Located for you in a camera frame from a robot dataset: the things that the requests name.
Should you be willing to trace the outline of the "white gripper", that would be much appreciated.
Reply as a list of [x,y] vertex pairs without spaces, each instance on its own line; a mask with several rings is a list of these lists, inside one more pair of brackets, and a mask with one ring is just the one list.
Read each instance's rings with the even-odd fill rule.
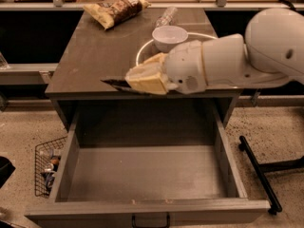
[[168,92],[168,79],[182,94],[203,92],[207,83],[201,56],[202,42],[194,40],[179,44],[168,54],[160,52],[144,64],[131,68],[125,80],[132,89],[144,93],[165,95]]

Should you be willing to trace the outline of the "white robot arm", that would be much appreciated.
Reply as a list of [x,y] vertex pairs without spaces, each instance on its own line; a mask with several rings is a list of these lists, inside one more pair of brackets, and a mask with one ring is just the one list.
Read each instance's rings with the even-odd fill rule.
[[125,80],[136,91],[159,95],[304,84],[304,16],[265,9],[251,19],[244,35],[179,44],[130,68]]

